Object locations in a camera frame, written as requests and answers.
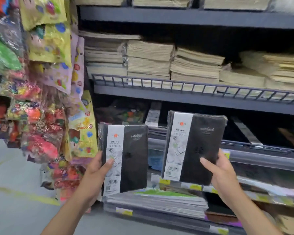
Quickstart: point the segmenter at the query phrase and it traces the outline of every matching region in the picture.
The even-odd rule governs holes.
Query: barcode
[[[118,180],[109,180],[108,181],[108,185],[113,185],[113,184],[117,184]]]
[[[169,166],[168,169],[170,171],[178,171],[179,170],[177,167],[172,167],[172,166]]]

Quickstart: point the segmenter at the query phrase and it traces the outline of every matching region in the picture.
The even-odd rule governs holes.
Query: person's right hand
[[[205,158],[200,158],[202,165],[213,173],[212,185],[218,191],[223,202],[231,207],[233,202],[243,194],[239,185],[234,168],[230,160],[224,155],[221,149],[218,153],[219,159],[216,165]]]

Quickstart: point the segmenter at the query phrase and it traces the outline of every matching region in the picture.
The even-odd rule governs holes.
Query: hand
[[[218,191],[223,202],[231,207],[233,202],[243,194],[239,185],[234,168],[230,160],[224,155],[221,149],[218,153],[219,159],[216,165],[205,158],[200,158],[202,165],[213,173],[212,185]]]
[[[80,185],[74,193],[77,197],[87,203],[93,205],[101,192],[101,187],[105,179],[105,175],[111,169],[114,160],[109,159],[103,166],[101,161],[102,152],[98,152],[94,159],[87,166],[86,172],[82,178]]]

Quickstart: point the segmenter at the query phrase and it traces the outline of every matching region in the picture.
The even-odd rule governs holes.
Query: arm
[[[101,152],[91,161],[81,184],[40,235],[73,235],[83,214],[96,201],[113,160],[101,167]]]
[[[223,202],[236,214],[248,235],[282,235],[242,190],[229,159],[221,149],[216,165],[205,158],[200,158],[200,162],[213,173],[213,186]]]

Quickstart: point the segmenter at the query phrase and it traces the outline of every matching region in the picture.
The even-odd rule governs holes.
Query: gray metal shelf
[[[148,138],[148,148],[164,151],[165,140]],[[255,166],[294,171],[294,150],[249,143],[222,141],[221,148],[230,154],[230,161]]]
[[[128,80],[127,77],[112,75],[102,75],[101,77],[104,80],[96,80],[94,78],[94,92],[98,94],[294,115],[294,93],[287,91],[138,78],[135,78],[135,80],[142,81],[141,86],[131,86],[127,83],[127,81],[131,83],[131,80]],[[148,84],[149,87],[143,86],[143,80],[150,82]],[[165,84],[170,84],[171,89],[170,87],[169,89],[162,88],[162,85],[165,86]],[[190,88],[188,90],[174,90],[177,85],[180,89],[184,89],[186,85],[190,86]],[[202,92],[195,91],[196,87],[202,87]],[[216,92],[216,89],[219,87],[226,89],[225,92]],[[228,94],[227,92],[233,88],[244,91],[244,95],[238,93]]]
[[[274,12],[80,6],[82,20],[294,29],[294,16]]]

